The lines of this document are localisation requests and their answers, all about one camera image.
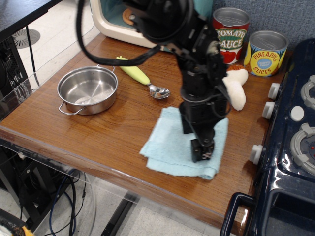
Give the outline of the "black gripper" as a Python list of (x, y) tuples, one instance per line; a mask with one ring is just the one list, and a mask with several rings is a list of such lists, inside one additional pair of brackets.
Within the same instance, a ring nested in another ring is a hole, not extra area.
[(179, 106), (184, 134), (194, 133), (196, 139), (191, 140), (191, 159), (194, 163), (210, 160), (214, 151), (215, 125), (229, 113), (228, 95), (214, 94), (197, 97), (182, 95), (183, 102)]

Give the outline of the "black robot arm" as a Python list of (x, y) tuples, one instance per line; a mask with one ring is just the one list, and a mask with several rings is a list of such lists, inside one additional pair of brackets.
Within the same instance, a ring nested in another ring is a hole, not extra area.
[(218, 35), (191, 0), (126, 0), (133, 25), (147, 40), (176, 56), (182, 75), (179, 110), (183, 132), (193, 133), (193, 162), (209, 160), (215, 148), (215, 125), (229, 113), (223, 78), (227, 66)]

